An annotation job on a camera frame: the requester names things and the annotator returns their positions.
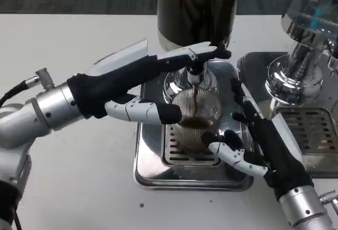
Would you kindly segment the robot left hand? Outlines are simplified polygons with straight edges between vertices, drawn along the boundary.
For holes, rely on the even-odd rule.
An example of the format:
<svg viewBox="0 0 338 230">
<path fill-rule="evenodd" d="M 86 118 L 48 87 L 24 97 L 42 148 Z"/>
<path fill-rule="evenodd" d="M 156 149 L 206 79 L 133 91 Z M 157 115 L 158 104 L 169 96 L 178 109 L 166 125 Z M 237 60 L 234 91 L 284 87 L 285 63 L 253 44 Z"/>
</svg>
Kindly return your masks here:
<svg viewBox="0 0 338 230">
<path fill-rule="evenodd" d="M 159 55 L 149 55 L 147 40 L 140 49 L 133 44 L 112 54 L 117 60 L 93 66 L 67 80 L 67 85 L 84 118 L 110 116 L 115 119 L 148 124 L 175 124 L 181 121 L 182 111 L 175 104 L 148 102 L 128 91 L 144 84 L 163 72 L 184 67 L 199 67 L 214 58 L 229 59 L 231 52 L 211 42 L 200 42 Z"/>
</svg>

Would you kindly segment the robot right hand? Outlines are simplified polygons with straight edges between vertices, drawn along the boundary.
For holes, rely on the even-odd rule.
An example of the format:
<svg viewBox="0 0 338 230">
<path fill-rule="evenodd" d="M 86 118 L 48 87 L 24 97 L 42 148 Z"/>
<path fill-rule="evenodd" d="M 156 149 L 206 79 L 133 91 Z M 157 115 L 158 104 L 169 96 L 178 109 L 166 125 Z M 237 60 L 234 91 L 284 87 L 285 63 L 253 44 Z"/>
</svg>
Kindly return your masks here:
<svg viewBox="0 0 338 230">
<path fill-rule="evenodd" d="M 292 189 L 313 187 L 312 178 L 300 158 L 289 150 L 280 129 L 264 118 L 253 98 L 245 93 L 245 85 L 236 78 L 230 83 L 234 101 L 243 110 L 242 113 L 234 112 L 232 118 L 247 126 L 262 154 L 244 150 L 241 138 L 232 130 L 226 130 L 222 135 L 204 133 L 201 137 L 203 145 L 236 170 L 250 176 L 262 176 L 277 199 Z"/>
</svg>

